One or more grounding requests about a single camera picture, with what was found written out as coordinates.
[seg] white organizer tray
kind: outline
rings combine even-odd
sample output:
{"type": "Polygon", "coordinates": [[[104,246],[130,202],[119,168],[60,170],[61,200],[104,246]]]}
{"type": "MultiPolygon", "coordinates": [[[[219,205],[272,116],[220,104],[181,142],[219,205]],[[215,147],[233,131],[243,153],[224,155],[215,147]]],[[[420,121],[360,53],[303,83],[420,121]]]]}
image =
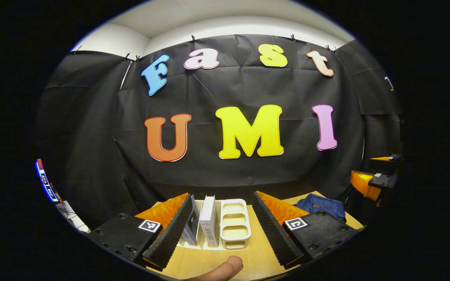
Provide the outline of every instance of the white organizer tray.
{"type": "MultiPolygon", "coordinates": [[[[198,212],[200,212],[203,202],[204,200],[195,201],[198,212]]],[[[243,199],[216,200],[216,212],[218,213],[218,219],[220,220],[220,239],[218,239],[218,247],[208,247],[204,232],[200,226],[197,234],[198,245],[189,245],[183,237],[180,237],[177,247],[209,251],[244,249],[251,236],[250,220],[246,202],[243,199]]]]}
{"type": "Polygon", "coordinates": [[[243,199],[221,201],[220,238],[226,249],[244,249],[251,236],[248,207],[243,199]]]}

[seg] blue cloth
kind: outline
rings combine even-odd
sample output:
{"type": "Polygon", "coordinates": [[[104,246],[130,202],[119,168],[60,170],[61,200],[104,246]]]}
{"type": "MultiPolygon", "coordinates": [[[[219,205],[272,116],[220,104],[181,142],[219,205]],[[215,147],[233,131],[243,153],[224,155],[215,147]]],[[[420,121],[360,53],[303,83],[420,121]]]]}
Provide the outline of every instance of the blue cloth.
{"type": "Polygon", "coordinates": [[[345,207],[343,206],[343,202],[337,200],[327,199],[315,194],[309,194],[304,199],[298,201],[298,203],[296,203],[296,207],[309,213],[323,210],[333,217],[346,222],[345,207]]]}

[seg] blue letter f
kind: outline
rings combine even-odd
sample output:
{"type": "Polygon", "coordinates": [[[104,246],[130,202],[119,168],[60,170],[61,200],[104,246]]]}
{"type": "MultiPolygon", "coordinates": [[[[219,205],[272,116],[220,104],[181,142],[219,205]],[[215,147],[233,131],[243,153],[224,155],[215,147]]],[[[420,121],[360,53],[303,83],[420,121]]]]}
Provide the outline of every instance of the blue letter f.
{"type": "Polygon", "coordinates": [[[155,62],[153,62],[150,66],[148,66],[145,70],[141,72],[142,76],[145,76],[145,79],[147,79],[148,83],[148,95],[152,96],[157,92],[161,87],[166,84],[165,78],[160,78],[159,74],[166,75],[168,72],[168,68],[166,68],[166,65],[163,64],[163,62],[170,59],[168,55],[162,55],[159,57],[159,59],[156,59],[155,62]]]}

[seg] letter i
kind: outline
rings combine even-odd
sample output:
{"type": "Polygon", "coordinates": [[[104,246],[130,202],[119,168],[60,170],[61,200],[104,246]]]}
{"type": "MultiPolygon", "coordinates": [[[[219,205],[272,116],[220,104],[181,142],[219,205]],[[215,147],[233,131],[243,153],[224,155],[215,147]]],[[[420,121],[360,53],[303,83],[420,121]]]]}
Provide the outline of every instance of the letter i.
{"type": "Polygon", "coordinates": [[[334,139],[334,130],[332,128],[332,107],[330,105],[315,105],[312,107],[312,111],[317,115],[319,123],[320,139],[317,149],[320,151],[334,149],[338,142],[334,139]]]}

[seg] yellow letter m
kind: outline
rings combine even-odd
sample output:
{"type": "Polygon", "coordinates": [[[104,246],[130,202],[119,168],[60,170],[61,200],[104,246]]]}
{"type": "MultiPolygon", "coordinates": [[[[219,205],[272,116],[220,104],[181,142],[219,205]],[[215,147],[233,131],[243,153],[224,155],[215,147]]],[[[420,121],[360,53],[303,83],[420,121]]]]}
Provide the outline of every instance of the yellow letter m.
{"type": "Polygon", "coordinates": [[[251,126],[237,107],[223,107],[216,111],[223,126],[223,150],[218,156],[222,159],[235,159],[241,156],[236,149],[236,138],[247,156],[255,152],[258,140],[261,145],[258,155],[275,156],[284,153],[280,146],[279,115],[282,108],[278,105],[264,105],[258,110],[255,122],[251,126]]]}

